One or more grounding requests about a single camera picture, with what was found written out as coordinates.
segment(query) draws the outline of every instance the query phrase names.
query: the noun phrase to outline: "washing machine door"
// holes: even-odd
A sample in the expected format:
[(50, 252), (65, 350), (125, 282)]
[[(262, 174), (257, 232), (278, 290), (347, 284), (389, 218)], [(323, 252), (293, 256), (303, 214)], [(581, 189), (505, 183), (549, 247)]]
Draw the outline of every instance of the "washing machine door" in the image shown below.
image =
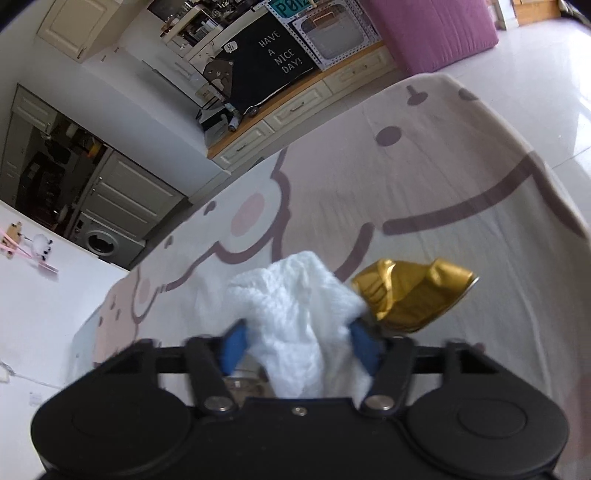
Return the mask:
[(85, 248), (108, 260), (119, 251), (119, 242), (114, 235), (104, 230), (90, 230), (85, 234)]

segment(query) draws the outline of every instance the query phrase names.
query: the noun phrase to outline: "white cabinet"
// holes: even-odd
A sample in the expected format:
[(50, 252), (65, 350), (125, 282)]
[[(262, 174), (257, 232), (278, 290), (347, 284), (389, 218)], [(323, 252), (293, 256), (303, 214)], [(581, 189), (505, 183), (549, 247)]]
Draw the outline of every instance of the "white cabinet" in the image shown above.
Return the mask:
[(225, 148), (213, 161), (224, 170), (231, 171), (233, 164), (248, 155), (273, 133), (273, 129), (264, 120), (261, 120)]
[(14, 207), (17, 202), (18, 183), (20, 175), (8, 169), (2, 169), (0, 176), (0, 200)]
[(30, 144), (33, 143), (31, 142), (31, 136), (34, 134), (39, 135), (34, 126), (18, 115), (12, 116), (2, 156), (3, 170), (9, 169), (18, 175), (22, 173), (27, 166), (28, 160), (33, 156), (33, 152), (28, 150)]
[(56, 0), (37, 35), (82, 62), (121, 36), (145, 1)]
[(352, 61), (324, 79), (333, 93), (341, 92), (352, 85), (366, 83), (394, 68), (394, 61), (386, 47), (380, 47)]
[(20, 85), (17, 86), (12, 111), (46, 134), (51, 132), (58, 117), (56, 110)]
[(281, 105), (265, 117), (265, 122), (278, 132), (288, 123), (304, 115), (332, 95), (330, 89), (321, 80)]
[(81, 59), (117, 7), (113, 0), (56, 0), (38, 35), (69, 57)]
[(183, 198), (117, 151), (98, 175), (82, 212), (130, 238), (143, 238)]

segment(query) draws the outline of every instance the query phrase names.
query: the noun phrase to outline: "pink cushion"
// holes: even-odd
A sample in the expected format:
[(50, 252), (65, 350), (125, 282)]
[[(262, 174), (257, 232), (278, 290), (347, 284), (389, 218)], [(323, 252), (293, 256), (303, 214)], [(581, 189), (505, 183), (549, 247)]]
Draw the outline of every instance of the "pink cushion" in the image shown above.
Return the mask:
[(434, 72), (499, 41), (484, 0), (361, 0), (409, 74)]

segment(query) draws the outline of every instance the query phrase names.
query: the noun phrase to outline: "cable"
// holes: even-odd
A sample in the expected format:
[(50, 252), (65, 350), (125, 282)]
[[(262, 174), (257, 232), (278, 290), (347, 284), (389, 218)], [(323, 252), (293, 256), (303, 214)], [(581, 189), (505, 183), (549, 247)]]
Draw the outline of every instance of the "cable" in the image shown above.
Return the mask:
[(37, 385), (43, 385), (44, 387), (55, 388), (56, 390), (61, 390), (64, 387), (58, 387), (57, 385), (52, 385), (50, 383), (41, 382), (39, 380), (35, 380), (34, 378), (25, 377), (24, 375), (12, 375), (13, 377), (22, 378), (23, 380), (29, 380), (29, 382), (36, 383)]
[(52, 385), (50, 383), (45, 383), (40, 380), (35, 380), (34, 378), (26, 377), (25, 375), (17, 374), (17, 373), (15, 373), (15, 371), (12, 369), (12, 367), (10, 365), (4, 363), (2, 360), (0, 360), (0, 367), (4, 367), (6, 369), (6, 371), (8, 372), (8, 375), (11, 377), (22, 378), (23, 380), (29, 380), (29, 382), (33, 382), (37, 385), (55, 388), (56, 390), (61, 390), (62, 388), (64, 388), (64, 387), (58, 387), (57, 385)]

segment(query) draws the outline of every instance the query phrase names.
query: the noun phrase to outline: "cartoon print bed sheet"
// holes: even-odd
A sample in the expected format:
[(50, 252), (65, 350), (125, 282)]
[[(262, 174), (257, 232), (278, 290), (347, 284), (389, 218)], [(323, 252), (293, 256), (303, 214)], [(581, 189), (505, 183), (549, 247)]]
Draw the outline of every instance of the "cartoon print bed sheet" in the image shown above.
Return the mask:
[(342, 281), (381, 257), (473, 270), (480, 282), (417, 333), (482, 343), (554, 398), (571, 425), (559, 465), (591, 477), (587, 228), (531, 147), (443, 74), (412, 77), (246, 173), (114, 285), (95, 361), (139, 338), (223, 332), (229, 279), (312, 250)]

